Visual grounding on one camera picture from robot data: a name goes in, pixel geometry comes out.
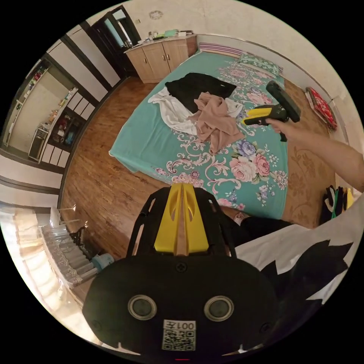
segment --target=camera lens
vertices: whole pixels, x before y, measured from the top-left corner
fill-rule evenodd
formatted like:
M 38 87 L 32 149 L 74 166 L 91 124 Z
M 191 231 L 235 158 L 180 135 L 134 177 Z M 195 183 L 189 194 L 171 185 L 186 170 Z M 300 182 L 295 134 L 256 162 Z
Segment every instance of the camera lens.
M 129 313 L 138 320 L 149 320 L 157 313 L 157 305 L 148 296 L 137 295 L 128 303 Z
M 211 321 L 224 321 L 234 310 L 234 304 L 225 296 L 216 296 L 209 299 L 204 308 L 205 316 Z

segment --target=qr code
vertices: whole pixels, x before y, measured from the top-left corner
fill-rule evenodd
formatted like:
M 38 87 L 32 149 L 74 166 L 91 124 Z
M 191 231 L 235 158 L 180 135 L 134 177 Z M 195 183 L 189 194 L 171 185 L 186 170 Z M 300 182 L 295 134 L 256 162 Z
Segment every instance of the qr code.
M 195 331 L 164 329 L 162 349 L 175 351 L 193 351 L 195 350 L 195 346 Z

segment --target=doorway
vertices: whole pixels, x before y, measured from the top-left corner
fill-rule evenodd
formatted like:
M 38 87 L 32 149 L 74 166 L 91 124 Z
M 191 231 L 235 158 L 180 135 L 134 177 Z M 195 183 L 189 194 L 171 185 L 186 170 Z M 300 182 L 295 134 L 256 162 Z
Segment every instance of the doorway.
M 125 74 L 126 77 L 138 76 L 133 64 L 124 53 L 140 40 L 135 27 L 130 25 L 131 19 L 127 18 L 123 7 L 108 12 L 91 28 L 94 29 L 100 41 L 104 45 L 109 57 L 112 58 L 115 71 Z

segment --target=handheld scanner device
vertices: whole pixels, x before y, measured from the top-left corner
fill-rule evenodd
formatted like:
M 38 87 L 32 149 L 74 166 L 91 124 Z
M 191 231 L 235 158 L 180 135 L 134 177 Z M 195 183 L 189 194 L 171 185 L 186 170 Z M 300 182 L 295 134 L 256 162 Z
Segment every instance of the handheld scanner device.
M 82 312 L 99 340 L 160 363 L 219 362 L 261 347 L 277 320 L 277 298 L 258 269 L 236 258 L 226 219 L 202 188 L 174 184 L 153 193 L 126 257 L 102 270 L 86 296 Z
M 240 122 L 245 125 L 267 125 L 266 119 L 277 119 L 287 122 L 300 121 L 301 110 L 291 97 L 274 81 L 269 81 L 266 90 L 278 101 L 277 105 L 262 105 L 248 111 L 248 117 Z M 286 142 L 286 136 L 281 133 L 281 141 Z

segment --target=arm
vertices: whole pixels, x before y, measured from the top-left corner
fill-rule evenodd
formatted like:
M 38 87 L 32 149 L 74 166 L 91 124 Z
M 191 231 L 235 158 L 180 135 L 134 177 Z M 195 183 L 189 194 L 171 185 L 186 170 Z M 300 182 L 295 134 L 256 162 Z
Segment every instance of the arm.
M 361 153 L 344 143 L 297 128 L 292 122 L 267 119 L 267 123 L 276 133 L 285 134 L 290 142 L 316 154 L 343 180 L 364 192 L 364 159 Z

